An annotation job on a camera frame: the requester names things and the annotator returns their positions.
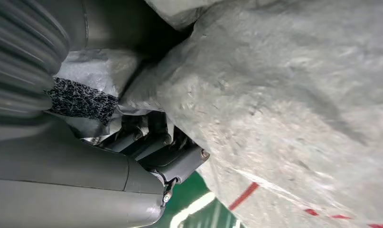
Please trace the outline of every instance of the ribbed plastic panel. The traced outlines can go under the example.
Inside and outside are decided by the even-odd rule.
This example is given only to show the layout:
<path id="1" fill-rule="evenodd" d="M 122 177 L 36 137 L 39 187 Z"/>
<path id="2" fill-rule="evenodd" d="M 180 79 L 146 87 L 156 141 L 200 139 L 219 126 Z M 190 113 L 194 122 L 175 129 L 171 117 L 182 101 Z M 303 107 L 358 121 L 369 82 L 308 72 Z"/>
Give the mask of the ribbed plastic panel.
<path id="1" fill-rule="evenodd" d="M 32 0 L 0 0 L 0 117 L 32 118 L 51 107 L 53 86 L 69 51 L 61 26 Z"/>

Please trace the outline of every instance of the cloth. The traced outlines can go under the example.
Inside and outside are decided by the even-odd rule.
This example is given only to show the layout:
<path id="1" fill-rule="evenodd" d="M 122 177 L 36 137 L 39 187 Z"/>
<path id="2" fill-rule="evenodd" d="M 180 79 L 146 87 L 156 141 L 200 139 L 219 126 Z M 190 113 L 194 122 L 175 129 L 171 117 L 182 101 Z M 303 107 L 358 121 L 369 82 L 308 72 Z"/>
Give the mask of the cloth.
<path id="1" fill-rule="evenodd" d="M 127 50 L 70 52 L 54 76 L 53 89 L 46 91 L 53 102 L 49 111 L 64 119 L 78 138 L 95 141 L 117 132 L 119 96 L 140 62 Z"/>
<path id="2" fill-rule="evenodd" d="M 383 228 L 383 0 L 225 1 L 131 84 L 249 228 Z"/>

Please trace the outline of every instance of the bolt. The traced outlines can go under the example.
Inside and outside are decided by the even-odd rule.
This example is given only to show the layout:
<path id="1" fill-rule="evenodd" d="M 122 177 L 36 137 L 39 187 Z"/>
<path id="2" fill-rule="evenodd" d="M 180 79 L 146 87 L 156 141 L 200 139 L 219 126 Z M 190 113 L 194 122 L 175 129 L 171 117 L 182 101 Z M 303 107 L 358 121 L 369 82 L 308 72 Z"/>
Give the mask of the bolt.
<path id="1" fill-rule="evenodd" d="M 172 142 L 172 137 L 170 135 L 166 135 L 165 141 L 163 142 L 165 145 L 170 145 Z"/>
<path id="2" fill-rule="evenodd" d="M 172 194 L 167 193 L 167 194 L 163 197 L 163 202 L 165 202 L 165 203 L 169 202 L 169 200 L 170 200 L 171 197 L 172 197 Z"/>
<path id="3" fill-rule="evenodd" d="M 209 153 L 206 152 L 204 149 L 201 150 L 201 159 L 207 160 L 209 158 Z"/>
<path id="4" fill-rule="evenodd" d="M 136 133 L 136 134 L 134 134 L 133 139 L 134 139 L 134 141 L 137 141 L 138 139 L 140 139 L 142 137 L 143 137 L 142 133 Z"/>

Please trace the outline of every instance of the green floor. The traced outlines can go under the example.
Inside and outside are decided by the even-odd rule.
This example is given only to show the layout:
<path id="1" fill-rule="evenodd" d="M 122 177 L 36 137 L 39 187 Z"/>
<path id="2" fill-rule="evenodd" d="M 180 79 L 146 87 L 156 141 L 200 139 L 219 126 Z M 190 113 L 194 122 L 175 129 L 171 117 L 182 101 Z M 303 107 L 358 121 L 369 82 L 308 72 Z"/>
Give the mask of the green floor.
<path id="1" fill-rule="evenodd" d="M 148 228 L 244 228 L 194 172 L 176 185 L 162 218 Z"/>

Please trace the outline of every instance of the red stripe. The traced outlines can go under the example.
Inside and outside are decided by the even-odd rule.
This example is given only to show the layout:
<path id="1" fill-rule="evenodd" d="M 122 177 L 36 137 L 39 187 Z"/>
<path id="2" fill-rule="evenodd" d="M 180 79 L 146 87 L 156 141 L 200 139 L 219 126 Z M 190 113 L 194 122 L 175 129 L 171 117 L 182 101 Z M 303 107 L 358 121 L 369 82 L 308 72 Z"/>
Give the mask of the red stripe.
<path id="1" fill-rule="evenodd" d="M 383 224 L 369 224 L 371 228 L 383 228 Z"/>
<path id="2" fill-rule="evenodd" d="M 229 206 L 229 210 L 234 210 L 243 201 L 245 201 L 258 187 L 259 185 L 256 182 L 251 183 L 249 187 Z"/>
<path id="3" fill-rule="evenodd" d="M 348 216 L 345 216 L 345 215 L 333 215 L 331 217 L 335 218 L 335 219 L 352 219 L 351 217 L 348 217 Z"/>
<path id="4" fill-rule="evenodd" d="M 306 209 L 305 212 L 307 212 L 308 214 L 312 216 L 318 216 L 317 212 L 313 209 Z"/>

